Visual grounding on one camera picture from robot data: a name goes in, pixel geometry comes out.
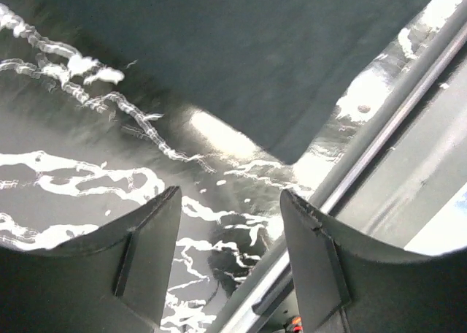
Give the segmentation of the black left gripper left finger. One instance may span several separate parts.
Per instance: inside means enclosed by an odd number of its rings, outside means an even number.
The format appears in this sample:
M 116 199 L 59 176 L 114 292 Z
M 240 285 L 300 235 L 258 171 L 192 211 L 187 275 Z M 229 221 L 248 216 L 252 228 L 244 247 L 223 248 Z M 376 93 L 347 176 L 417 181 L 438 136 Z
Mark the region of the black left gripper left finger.
M 3 332 L 155 332 L 180 226 L 182 193 L 50 249 L 1 249 Z

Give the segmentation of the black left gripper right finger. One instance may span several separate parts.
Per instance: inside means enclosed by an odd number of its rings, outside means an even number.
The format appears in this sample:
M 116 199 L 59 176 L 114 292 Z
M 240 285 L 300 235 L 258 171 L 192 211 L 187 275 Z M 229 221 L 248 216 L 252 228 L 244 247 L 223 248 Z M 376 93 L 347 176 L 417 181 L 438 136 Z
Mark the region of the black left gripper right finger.
M 376 240 L 292 191 L 280 196 L 305 332 L 464 332 L 466 251 L 426 256 Z

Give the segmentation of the black t shirt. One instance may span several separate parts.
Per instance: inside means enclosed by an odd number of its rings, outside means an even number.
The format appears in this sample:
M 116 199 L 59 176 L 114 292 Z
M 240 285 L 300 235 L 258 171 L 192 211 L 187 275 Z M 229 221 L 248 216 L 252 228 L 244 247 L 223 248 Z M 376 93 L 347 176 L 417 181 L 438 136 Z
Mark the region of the black t shirt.
M 34 1 L 294 164 L 350 83 L 431 0 Z

